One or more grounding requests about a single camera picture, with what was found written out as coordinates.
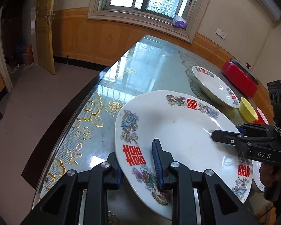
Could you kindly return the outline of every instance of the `white plate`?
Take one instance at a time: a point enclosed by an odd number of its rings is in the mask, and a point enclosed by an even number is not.
[[[239,100],[229,86],[209,70],[193,66],[192,71],[199,81],[201,89],[214,102],[240,108]]]
[[[172,218],[172,193],[157,188],[152,157],[155,138],[174,160],[196,171],[214,170],[242,202],[246,200],[253,178],[252,162],[239,158],[234,146],[213,142],[215,129],[238,133],[212,105],[174,91],[138,95],[122,107],[115,127],[117,159],[133,190],[149,208]],[[238,175],[239,167],[250,168],[248,177],[242,176],[245,172]]]
[[[253,165],[253,180],[256,185],[253,187],[256,192],[261,193],[264,191],[264,185],[260,181],[260,173],[259,173],[259,169],[261,167],[261,162],[252,161],[252,165]]]

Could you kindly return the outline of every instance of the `floral pattern on plate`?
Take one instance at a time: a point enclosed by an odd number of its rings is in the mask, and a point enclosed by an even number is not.
[[[135,167],[132,168],[132,173],[136,176],[138,182],[144,182],[146,189],[151,192],[153,198],[161,205],[167,206],[172,204],[173,195],[168,190],[160,190],[157,183],[156,176],[152,173],[151,168],[142,164],[139,167],[140,170]]]
[[[230,88],[226,89],[229,93],[229,95],[231,95],[231,99],[233,100],[233,104],[239,106],[238,100],[235,96],[235,94],[232,92],[232,90]]]
[[[214,74],[205,70],[204,68],[199,68],[199,67],[196,67],[196,70],[199,72],[199,73],[205,73],[207,74],[208,76],[210,77],[213,77],[214,78]]]
[[[177,97],[173,95],[167,95],[167,100],[170,106],[174,106],[175,104],[178,106],[186,107],[186,98],[185,97]]]
[[[197,103],[195,100],[186,99],[185,97],[177,97],[173,95],[167,95],[167,100],[170,106],[178,105],[181,107],[188,107],[193,110],[200,110],[201,113],[206,113],[209,117],[213,119],[218,119],[219,112],[213,108],[203,105],[202,103]]]
[[[247,185],[250,181],[247,178],[241,178],[238,177],[237,180],[235,180],[235,186],[231,189],[233,193],[239,198],[239,200],[242,200],[244,198],[244,194],[247,191]]]
[[[137,144],[138,136],[136,135],[136,130],[138,129],[137,122],[138,116],[136,113],[132,114],[131,111],[125,110],[123,114],[123,121],[121,127],[123,129],[121,139],[127,143],[134,141]]]
[[[201,103],[199,103],[198,106],[198,110],[200,110],[202,113],[206,113],[209,117],[212,117],[213,119],[218,119],[218,111]]]

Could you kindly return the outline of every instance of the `white bowl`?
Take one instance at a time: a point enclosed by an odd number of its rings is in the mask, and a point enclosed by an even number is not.
[[[215,103],[240,108],[239,100],[227,84],[209,70],[193,66],[192,71],[203,92]]]

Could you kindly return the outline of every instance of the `gold floral pattern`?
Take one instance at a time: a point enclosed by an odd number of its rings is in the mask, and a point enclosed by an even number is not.
[[[91,134],[91,132],[90,131],[88,131],[88,127],[84,127],[83,129],[80,129],[80,125],[81,125],[81,120],[80,119],[77,119],[77,121],[79,122],[79,125],[78,126],[72,126],[72,128],[78,128],[79,129],[79,131],[75,134],[75,138],[74,138],[74,140],[78,140],[78,138],[79,138],[79,136],[80,136],[80,134],[83,134],[84,135],[84,137],[83,137],[83,140],[86,140],[86,137],[88,137],[88,138],[92,138],[91,136],[90,136],[90,134]]]
[[[87,122],[91,121],[94,126],[100,128],[103,127],[103,121],[99,115],[102,107],[104,107],[105,111],[110,111],[110,115],[114,118],[115,114],[118,113],[124,105],[123,101],[119,99],[112,99],[104,105],[101,99],[102,97],[95,92],[83,109],[89,116],[82,118],[82,120]]]
[[[118,79],[123,79],[124,77],[124,74],[135,74],[136,73],[136,70],[134,68],[125,68],[123,72],[120,72],[119,73],[119,70],[120,70],[120,65],[118,64],[117,66],[117,72],[116,72],[116,77]]]
[[[67,162],[68,164],[70,164],[70,165],[77,165],[78,164],[78,162],[74,161],[73,158],[79,158],[79,157],[82,156],[81,153],[77,153],[81,149],[82,149],[82,142],[76,145],[74,154],[72,154],[71,150],[69,148],[67,148],[67,155],[70,158],[70,160],[68,160],[68,162]]]
[[[101,109],[104,108],[112,117],[115,117],[123,105],[124,102],[119,99],[111,99],[103,104],[101,95],[97,92],[92,95],[75,120],[55,156],[44,180],[40,199],[66,173],[66,165],[77,165],[78,158],[82,157],[81,150],[83,142],[92,138],[90,128],[85,126],[83,122],[91,121],[95,127],[103,127],[103,122],[100,117]]]

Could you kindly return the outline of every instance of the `door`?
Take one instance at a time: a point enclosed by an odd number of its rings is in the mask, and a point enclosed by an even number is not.
[[[36,12],[36,40],[39,64],[55,74],[52,48],[52,19],[54,0],[38,0]]]

